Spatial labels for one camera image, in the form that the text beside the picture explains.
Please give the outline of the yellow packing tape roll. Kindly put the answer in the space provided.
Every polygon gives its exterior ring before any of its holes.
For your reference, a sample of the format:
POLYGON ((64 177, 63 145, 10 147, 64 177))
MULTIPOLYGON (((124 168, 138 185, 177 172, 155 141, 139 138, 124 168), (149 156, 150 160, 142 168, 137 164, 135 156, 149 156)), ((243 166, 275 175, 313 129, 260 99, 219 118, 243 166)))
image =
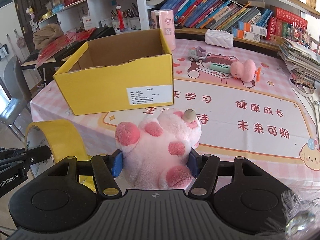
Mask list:
POLYGON ((90 159, 78 130, 68 120, 30 123, 25 133, 25 149, 31 150, 41 146, 48 146, 51 150, 51 156, 47 160, 31 164, 33 177, 39 176, 68 156, 74 156, 78 161, 90 159))

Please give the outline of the pink plush pig toy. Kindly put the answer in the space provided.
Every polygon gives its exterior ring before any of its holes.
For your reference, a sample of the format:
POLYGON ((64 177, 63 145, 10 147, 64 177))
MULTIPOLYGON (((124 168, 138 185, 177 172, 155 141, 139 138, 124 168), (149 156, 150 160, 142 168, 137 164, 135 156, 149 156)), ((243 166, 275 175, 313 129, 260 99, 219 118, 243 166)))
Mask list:
POLYGON ((128 184, 140 190, 186 189, 193 180, 189 153, 198 147, 201 134, 193 109, 168 109, 138 125, 119 123, 115 140, 128 184))

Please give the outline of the pink plush duck toy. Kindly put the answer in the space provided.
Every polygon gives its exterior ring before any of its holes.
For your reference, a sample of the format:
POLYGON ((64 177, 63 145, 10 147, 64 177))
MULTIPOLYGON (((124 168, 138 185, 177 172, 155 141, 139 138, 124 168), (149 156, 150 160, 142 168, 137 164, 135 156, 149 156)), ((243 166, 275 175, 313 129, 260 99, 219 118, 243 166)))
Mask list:
POLYGON ((244 63, 233 62, 230 66, 230 73, 235 79, 240 79, 243 82, 251 82, 254 79, 259 82, 261 68, 257 68, 253 60, 248 59, 244 63))

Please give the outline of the teal crocodile stapler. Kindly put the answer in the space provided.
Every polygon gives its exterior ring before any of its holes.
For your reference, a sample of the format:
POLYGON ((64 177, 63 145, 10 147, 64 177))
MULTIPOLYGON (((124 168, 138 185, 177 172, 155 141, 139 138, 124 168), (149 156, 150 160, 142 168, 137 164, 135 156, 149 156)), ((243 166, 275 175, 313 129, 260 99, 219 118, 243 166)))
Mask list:
POLYGON ((230 74, 230 65, 226 65, 226 64, 220 64, 220 63, 211 63, 210 64, 210 69, 214 70, 216 72, 221 72, 221 73, 225 73, 225 74, 230 74))

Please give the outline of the grey purple toy truck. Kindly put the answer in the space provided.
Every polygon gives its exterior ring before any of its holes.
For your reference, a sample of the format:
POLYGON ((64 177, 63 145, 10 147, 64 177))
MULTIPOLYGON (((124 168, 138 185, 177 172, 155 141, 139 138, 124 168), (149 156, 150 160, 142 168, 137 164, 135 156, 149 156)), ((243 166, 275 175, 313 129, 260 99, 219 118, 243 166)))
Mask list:
POLYGON ((190 48, 188 50, 188 59, 191 62, 199 62, 202 63, 205 59, 207 58, 207 54, 206 54, 206 50, 201 48, 200 46, 198 47, 194 47, 194 48, 190 48))

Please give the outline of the grey chair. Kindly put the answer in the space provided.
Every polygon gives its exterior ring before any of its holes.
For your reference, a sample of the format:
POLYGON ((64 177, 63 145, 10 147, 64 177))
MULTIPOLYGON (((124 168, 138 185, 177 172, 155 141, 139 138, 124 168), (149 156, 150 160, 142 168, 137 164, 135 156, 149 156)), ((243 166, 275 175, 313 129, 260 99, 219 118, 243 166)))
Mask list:
POLYGON ((17 56, 12 57, 5 67, 4 83, 11 99, 1 112, 1 123, 5 124, 20 141, 24 141, 25 135, 15 125, 15 121, 24 109, 31 114, 29 107, 31 92, 17 56))

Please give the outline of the black keyboard piano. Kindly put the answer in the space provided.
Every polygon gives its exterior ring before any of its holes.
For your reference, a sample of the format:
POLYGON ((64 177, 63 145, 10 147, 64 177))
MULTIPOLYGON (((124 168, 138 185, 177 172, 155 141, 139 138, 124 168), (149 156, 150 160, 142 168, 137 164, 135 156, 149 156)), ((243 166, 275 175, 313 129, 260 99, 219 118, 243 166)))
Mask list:
MULTIPOLYGON (((100 27, 96 28, 96 30, 92 33, 90 38, 88 38, 86 41, 82 41, 79 43, 75 43, 71 45, 70 48, 63 49, 56 53, 53 57, 50 59, 54 59, 54 62, 62 61, 63 59, 71 56, 74 52, 76 52, 85 42, 95 40, 97 38, 107 37, 111 35, 116 35, 116 32, 114 31, 113 27, 100 27)), ((23 63, 23 68, 35 68, 35 63, 38 58, 40 51, 35 51, 33 54, 31 54, 23 63)))

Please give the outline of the yellow cardboard box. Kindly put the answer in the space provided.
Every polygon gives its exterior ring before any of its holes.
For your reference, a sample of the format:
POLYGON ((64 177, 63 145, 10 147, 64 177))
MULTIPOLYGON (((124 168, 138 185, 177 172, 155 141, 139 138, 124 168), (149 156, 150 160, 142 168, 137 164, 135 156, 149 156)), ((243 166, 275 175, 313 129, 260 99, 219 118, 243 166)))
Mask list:
POLYGON ((174 103, 173 56, 161 29, 85 42, 54 80, 75 115, 174 103))

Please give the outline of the red plastic bag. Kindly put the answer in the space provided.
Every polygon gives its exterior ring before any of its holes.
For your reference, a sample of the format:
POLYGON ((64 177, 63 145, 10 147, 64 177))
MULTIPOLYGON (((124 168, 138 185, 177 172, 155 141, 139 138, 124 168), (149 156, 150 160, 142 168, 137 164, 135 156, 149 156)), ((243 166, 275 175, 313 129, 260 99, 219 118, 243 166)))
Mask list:
POLYGON ((46 45, 44 48, 40 50, 35 63, 35 69, 39 68, 42 64, 44 64, 48 59, 53 57, 59 51, 66 48, 70 48, 71 45, 75 43, 86 41, 88 38, 90 38, 90 36, 95 30, 96 28, 91 28, 89 30, 85 30, 78 33, 73 31, 55 39, 53 42, 46 45))

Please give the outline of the stack of papers and notebooks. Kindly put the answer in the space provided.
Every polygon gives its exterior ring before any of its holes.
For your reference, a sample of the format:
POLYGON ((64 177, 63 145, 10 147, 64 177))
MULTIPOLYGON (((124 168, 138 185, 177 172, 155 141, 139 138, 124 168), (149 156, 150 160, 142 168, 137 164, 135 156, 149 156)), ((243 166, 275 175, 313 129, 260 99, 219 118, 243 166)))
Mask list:
POLYGON ((287 38, 282 38, 278 47, 278 55, 290 72, 301 75, 309 82, 319 82, 319 54, 287 38))

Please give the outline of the lower orange blue box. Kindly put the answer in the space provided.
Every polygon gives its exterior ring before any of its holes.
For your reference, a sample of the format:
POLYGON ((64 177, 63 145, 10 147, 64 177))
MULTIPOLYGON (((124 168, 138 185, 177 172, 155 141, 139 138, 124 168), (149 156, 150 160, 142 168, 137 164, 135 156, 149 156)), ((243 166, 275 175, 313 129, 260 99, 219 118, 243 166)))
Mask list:
POLYGON ((250 33, 244 30, 232 28, 232 34, 234 37, 242 38, 244 40, 260 42, 261 36, 258 34, 250 33))

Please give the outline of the orange blue box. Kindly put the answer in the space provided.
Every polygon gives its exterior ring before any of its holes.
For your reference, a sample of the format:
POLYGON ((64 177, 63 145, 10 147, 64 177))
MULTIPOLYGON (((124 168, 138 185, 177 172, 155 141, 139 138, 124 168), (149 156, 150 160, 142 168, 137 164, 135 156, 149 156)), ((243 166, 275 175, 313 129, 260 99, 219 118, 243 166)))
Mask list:
POLYGON ((242 38, 244 40, 260 42, 261 36, 258 34, 250 33, 244 30, 232 28, 232 34, 234 37, 242 38))
POLYGON ((267 36, 267 29, 264 27, 258 26, 258 25, 239 21, 238 28, 239 28, 239 30, 243 30, 246 32, 257 34, 257 35, 260 35, 263 37, 267 36))

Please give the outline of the red dictionary lying flat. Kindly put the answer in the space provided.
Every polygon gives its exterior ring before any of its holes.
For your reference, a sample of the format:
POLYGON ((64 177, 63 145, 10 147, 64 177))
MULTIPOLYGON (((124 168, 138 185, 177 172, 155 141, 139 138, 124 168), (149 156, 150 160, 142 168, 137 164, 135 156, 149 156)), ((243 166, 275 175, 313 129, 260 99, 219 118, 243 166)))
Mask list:
POLYGON ((275 18, 289 23, 294 27, 302 28, 303 30, 307 29, 308 21, 300 16, 279 7, 270 6, 270 9, 273 11, 275 18))

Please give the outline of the row of leaning books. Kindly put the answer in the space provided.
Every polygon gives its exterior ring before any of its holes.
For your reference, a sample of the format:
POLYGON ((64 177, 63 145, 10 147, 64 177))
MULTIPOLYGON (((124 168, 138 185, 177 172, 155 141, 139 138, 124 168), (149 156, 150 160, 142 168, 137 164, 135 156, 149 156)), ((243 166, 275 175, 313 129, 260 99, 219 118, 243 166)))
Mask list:
POLYGON ((267 27, 273 11, 235 0, 164 0, 161 9, 174 11, 174 22, 181 27, 231 32, 242 23, 267 27))

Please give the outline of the pink cylindrical humidifier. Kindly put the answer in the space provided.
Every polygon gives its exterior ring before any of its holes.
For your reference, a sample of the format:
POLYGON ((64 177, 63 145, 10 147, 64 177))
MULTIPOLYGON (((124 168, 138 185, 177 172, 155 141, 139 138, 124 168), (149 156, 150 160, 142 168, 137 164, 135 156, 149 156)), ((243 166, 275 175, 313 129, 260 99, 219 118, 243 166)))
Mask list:
POLYGON ((159 9, 151 12, 151 26, 153 29, 161 29, 171 51, 176 48, 174 11, 159 9))

